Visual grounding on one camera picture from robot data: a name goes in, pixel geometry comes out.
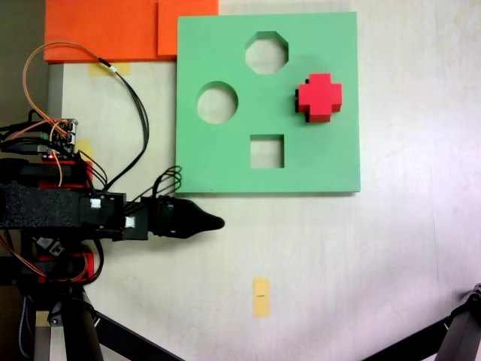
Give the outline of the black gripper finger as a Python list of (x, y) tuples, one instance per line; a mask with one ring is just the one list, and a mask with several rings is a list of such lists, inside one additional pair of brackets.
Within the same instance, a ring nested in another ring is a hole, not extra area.
[(203, 211), (188, 199), (158, 198), (150, 202), (150, 231), (157, 236), (187, 239), (224, 225), (224, 219)]

